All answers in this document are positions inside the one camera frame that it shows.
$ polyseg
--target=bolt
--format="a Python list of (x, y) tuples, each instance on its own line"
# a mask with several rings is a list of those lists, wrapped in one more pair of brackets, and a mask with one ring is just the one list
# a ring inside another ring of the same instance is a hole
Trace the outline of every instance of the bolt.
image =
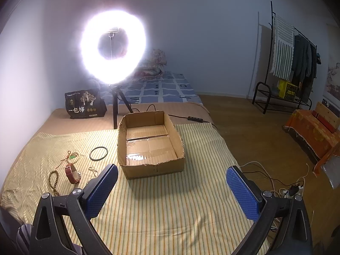
[(300, 196), (299, 194), (296, 194), (294, 196), (294, 198), (297, 200), (297, 201), (301, 201), (302, 200), (302, 196)]
[(82, 189), (80, 189), (80, 188), (75, 188), (73, 191), (72, 191), (72, 194), (74, 194), (74, 195), (79, 195), (80, 193), (82, 192)]
[(41, 195), (41, 197), (42, 197), (43, 199), (45, 199), (45, 198), (48, 198), (49, 195), (50, 195), (50, 193), (43, 193), (43, 194)]
[(265, 197), (272, 197), (272, 193), (270, 192), (270, 191), (264, 191), (263, 192), (263, 195), (265, 196)]

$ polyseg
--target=black bag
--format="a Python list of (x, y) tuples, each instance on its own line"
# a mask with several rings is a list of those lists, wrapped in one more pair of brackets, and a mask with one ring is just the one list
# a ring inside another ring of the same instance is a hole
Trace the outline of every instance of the black bag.
[(65, 106), (71, 119), (104, 117), (108, 110), (98, 88), (65, 93)]

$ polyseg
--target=metal rack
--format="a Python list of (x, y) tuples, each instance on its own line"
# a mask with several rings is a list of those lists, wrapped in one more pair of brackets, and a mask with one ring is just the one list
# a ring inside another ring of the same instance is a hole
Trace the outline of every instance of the metal rack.
[[(263, 114), (266, 114), (266, 111), (267, 110), (271, 110), (271, 111), (280, 111), (280, 112), (292, 112), (291, 109), (300, 109), (300, 106), (301, 105), (304, 105), (304, 106), (308, 106), (309, 107), (309, 110), (312, 108), (312, 100), (311, 99), (308, 99), (308, 103), (304, 102), (301, 100), (301, 98), (297, 98), (295, 97), (295, 99), (293, 101), (291, 100), (288, 100), (288, 99), (283, 99), (277, 95), (274, 95), (272, 93), (272, 90), (270, 88), (270, 86), (267, 84), (267, 78), (268, 78), (268, 72), (269, 72), (269, 68), (270, 68), (270, 58), (271, 58), (271, 55), (272, 55), (272, 47), (273, 47), (273, 19), (274, 19), (274, 15), (276, 15), (275, 12), (273, 12), (273, 2), (270, 1), (270, 5), (271, 5), (271, 10), (272, 10), (272, 23), (269, 23), (269, 25), (271, 26), (271, 29), (272, 29), (272, 35), (271, 35), (271, 40), (270, 40), (270, 52), (269, 52), (269, 59), (268, 59), (268, 67), (267, 67), (267, 72), (266, 72), (266, 78), (265, 78), (265, 81), (262, 82), (262, 81), (259, 81), (256, 85), (256, 88), (255, 88), (255, 93), (254, 93), (254, 97), (253, 97), (253, 101), (252, 101), (252, 104), (257, 104), (260, 108), (263, 109)], [(309, 41), (309, 43), (311, 43), (315, 49), (317, 48), (317, 46), (315, 46), (307, 37), (305, 37), (303, 35), (302, 32), (300, 32), (297, 28), (294, 27), (294, 29), (300, 34), (302, 35), (305, 39), (307, 39)], [(258, 89), (258, 87), (260, 85), (264, 85), (268, 88), (268, 91), (265, 91), (265, 90), (261, 90), (261, 89)], [(255, 100), (256, 99), (256, 95), (257, 95), (257, 92), (260, 92), (262, 93), (263, 95), (265, 95), (267, 97), (267, 100), (264, 102), (264, 101), (259, 101), (259, 100)], [(283, 104), (277, 104), (277, 103), (270, 103), (270, 99), (277, 99), (277, 100), (282, 100), (282, 101), (285, 101), (285, 102), (289, 102), (291, 104), (297, 104), (297, 106), (290, 106), (290, 105), (283, 105)]]

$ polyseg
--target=blue gripper pad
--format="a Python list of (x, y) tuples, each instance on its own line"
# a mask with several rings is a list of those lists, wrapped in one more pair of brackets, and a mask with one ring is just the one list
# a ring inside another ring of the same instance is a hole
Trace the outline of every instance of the blue gripper pad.
[(118, 168), (116, 165), (112, 165), (86, 200), (84, 213), (88, 220), (98, 216), (117, 179)]
[(234, 168), (227, 169), (226, 179), (247, 219), (257, 221), (260, 217), (259, 203)]

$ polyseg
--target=baseboard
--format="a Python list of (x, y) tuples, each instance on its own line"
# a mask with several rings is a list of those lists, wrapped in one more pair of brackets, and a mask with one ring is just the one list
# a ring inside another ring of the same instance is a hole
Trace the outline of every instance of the baseboard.
[(215, 93), (215, 92), (196, 92), (198, 95), (208, 95), (208, 96), (223, 96), (223, 97), (233, 97), (233, 98), (243, 98), (246, 99), (246, 95), (234, 95), (227, 93)]

